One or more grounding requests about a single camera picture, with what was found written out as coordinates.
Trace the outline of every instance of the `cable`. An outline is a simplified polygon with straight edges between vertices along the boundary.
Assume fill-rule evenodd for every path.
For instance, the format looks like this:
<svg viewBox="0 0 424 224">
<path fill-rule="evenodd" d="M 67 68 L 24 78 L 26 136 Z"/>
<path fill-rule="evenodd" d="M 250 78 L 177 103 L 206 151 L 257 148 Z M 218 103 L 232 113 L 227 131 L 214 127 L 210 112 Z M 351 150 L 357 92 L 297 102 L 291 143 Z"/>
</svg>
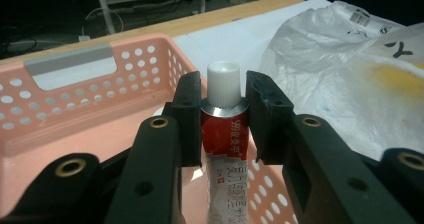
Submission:
<svg viewBox="0 0 424 224">
<path fill-rule="evenodd" d="M 123 32 L 123 31 L 124 31 L 124 21 L 122 21 L 122 18 L 121 18 L 121 17 L 119 16 L 119 14 L 118 14 L 118 13 L 116 13 L 114 10 L 105 9 L 105 8 L 101 8 L 101 7 L 96 8 L 96 9 L 92 10 L 90 13 L 88 13 L 88 14 L 87 14 L 87 16 L 85 17 L 85 21 L 87 21 L 87 20 L 88 20 L 88 18 L 90 18 L 90 16 L 91 16 L 94 12 L 96 12 L 96 11 L 108 11 L 108 12 L 111 12 L 111 13 L 115 14 L 115 15 L 116 15 L 116 17 L 118 17 L 119 21 L 121 22 L 121 31 L 120 31 L 120 32 Z M 82 26 L 82 28 L 81 28 L 81 34 L 82 34 L 82 36 L 85 36 L 85 34 L 84 34 L 84 25 L 83 25 L 83 26 Z"/>
</svg>

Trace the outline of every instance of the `table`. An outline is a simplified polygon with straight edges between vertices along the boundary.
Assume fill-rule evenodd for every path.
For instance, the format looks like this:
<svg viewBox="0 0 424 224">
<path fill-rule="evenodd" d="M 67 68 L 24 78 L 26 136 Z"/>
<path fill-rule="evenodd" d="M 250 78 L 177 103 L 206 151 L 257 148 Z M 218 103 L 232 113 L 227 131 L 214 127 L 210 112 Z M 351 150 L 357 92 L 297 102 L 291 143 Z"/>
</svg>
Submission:
<svg viewBox="0 0 424 224">
<path fill-rule="evenodd" d="M 294 5 L 296 3 L 300 3 L 302 1 L 303 0 L 259 0 L 255 2 L 241 4 L 238 6 L 232 6 L 229 8 L 202 13 L 199 15 L 193 15 L 164 23 L 137 28 L 123 33 L 100 37 L 85 42 L 74 43 L 49 50 L 0 60 L 0 65 L 17 61 L 25 61 L 46 55 L 53 55 L 56 53 L 71 51 L 93 45 L 104 44 L 114 40 L 132 37 L 135 35 L 144 35 L 148 33 L 159 32 L 170 35 L 171 37 L 180 36 L 186 33 L 228 23 L 241 18 L 246 18 L 272 10 L 284 8 L 290 5 Z"/>
</svg>

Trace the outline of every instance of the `glue tube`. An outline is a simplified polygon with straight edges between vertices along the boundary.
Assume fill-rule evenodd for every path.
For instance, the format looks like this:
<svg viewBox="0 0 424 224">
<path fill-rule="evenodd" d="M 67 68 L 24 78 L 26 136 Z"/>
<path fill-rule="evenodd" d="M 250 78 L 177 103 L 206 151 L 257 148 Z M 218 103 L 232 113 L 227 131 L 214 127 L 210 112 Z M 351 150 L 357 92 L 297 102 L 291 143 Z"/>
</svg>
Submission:
<svg viewBox="0 0 424 224">
<path fill-rule="evenodd" d="M 208 66 L 207 97 L 201 102 L 202 140 L 208 172 L 207 223 L 248 223 L 248 107 L 240 92 L 240 66 Z"/>
</svg>

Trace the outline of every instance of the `transparent plastic bag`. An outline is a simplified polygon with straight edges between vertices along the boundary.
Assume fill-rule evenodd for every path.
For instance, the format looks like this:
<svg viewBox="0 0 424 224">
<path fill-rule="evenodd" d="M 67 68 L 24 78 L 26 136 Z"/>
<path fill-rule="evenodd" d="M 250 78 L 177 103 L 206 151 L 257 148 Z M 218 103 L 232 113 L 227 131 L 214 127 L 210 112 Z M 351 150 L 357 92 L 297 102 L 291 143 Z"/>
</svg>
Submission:
<svg viewBox="0 0 424 224">
<path fill-rule="evenodd" d="M 404 27 L 338 1 L 283 23 L 259 70 L 354 151 L 424 153 L 423 43 L 424 23 Z"/>
</svg>

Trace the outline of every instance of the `barcode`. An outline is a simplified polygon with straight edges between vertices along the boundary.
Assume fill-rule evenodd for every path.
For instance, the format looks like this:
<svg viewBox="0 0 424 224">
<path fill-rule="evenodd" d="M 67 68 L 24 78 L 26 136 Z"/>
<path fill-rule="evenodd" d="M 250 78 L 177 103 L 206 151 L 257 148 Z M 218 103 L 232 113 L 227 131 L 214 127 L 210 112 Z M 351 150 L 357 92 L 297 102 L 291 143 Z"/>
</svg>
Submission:
<svg viewBox="0 0 424 224">
<path fill-rule="evenodd" d="M 349 20 L 352 21 L 352 22 L 355 22 L 359 25 L 362 25 L 362 26 L 367 26 L 368 23 L 370 23 L 369 18 L 367 18 L 367 17 L 365 17 L 365 16 L 363 16 L 360 13 L 357 13 L 357 12 L 353 13 L 353 15 L 350 17 Z"/>
</svg>

